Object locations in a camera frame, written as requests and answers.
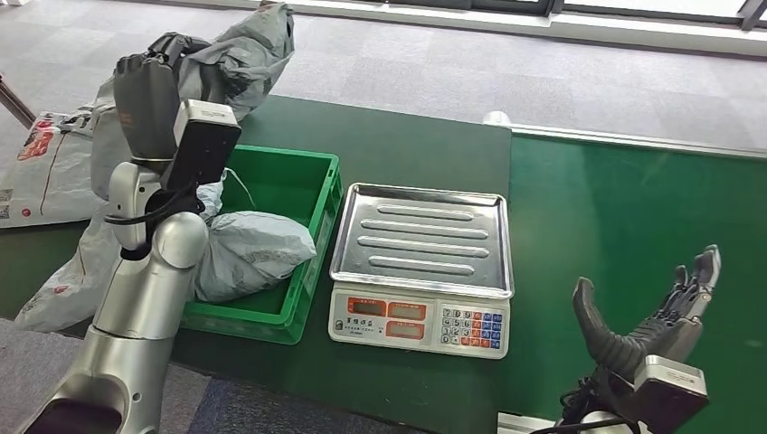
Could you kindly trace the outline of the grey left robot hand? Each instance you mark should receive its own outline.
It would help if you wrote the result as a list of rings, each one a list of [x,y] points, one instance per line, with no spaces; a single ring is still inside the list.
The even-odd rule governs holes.
[[[204,39],[169,32],[144,51],[118,60],[113,94],[132,163],[159,174],[170,166],[177,149],[174,124],[181,61],[209,46]]]

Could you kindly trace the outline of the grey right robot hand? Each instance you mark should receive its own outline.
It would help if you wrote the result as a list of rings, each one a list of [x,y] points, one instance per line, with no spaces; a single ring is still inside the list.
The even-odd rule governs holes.
[[[629,382],[648,355],[684,362],[703,332],[702,317],[713,299],[721,266],[720,250],[714,244],[695,256],[692,271],[677,266],[673,285],[660,306],[626,335],[606,325],[594,304],[592,282],[578,278],[573,311],[593,361]]]

